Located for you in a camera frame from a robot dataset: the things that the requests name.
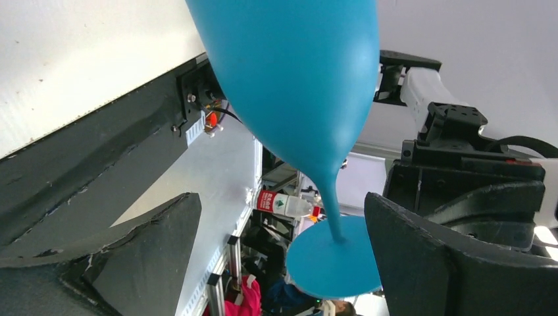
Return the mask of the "blue wine glass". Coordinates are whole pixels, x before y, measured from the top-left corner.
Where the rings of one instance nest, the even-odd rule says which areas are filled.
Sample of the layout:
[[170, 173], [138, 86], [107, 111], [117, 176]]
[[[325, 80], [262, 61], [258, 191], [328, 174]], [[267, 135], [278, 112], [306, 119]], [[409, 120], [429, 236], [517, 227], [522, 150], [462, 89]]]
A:
[[380, 287], [365, 220], [343, 217], [336, 180], [372, 107], [375, 1], [188, 1], [218, 83], [243, 125], [309, 177], [326, 220], [291, 244], [295, 285], [323, 299]]

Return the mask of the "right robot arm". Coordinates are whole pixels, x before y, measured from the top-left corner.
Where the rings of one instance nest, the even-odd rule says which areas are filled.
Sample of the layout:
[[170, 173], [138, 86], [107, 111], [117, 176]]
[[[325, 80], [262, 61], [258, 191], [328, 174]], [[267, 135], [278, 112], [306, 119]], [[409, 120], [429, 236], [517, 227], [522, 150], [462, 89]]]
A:
[[557, 259], [557, 148], [528, 136], [482, 135], [487, 118], [442, 84], [441, 62], [380, 52], [376, 102], [406, 106], [405, 140], [383, 195], [462, 235]]

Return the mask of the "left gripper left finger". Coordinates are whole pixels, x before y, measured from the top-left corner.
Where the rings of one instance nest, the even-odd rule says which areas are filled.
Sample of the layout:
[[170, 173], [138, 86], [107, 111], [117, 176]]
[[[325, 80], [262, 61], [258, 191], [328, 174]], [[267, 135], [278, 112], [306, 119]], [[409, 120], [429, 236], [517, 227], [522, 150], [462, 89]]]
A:
[[3, 257], [1, 314], [175, 314], [201, 210], [183, 193], [65, 246]]

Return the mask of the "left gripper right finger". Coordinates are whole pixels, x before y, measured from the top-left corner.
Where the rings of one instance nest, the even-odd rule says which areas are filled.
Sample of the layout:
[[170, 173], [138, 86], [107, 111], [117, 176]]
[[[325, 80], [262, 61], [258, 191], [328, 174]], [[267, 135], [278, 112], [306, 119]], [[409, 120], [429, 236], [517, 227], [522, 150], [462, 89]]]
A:
[[375, 193], [365, 220], [391, 315], [556, 315], [557, 263], [462, 235]]

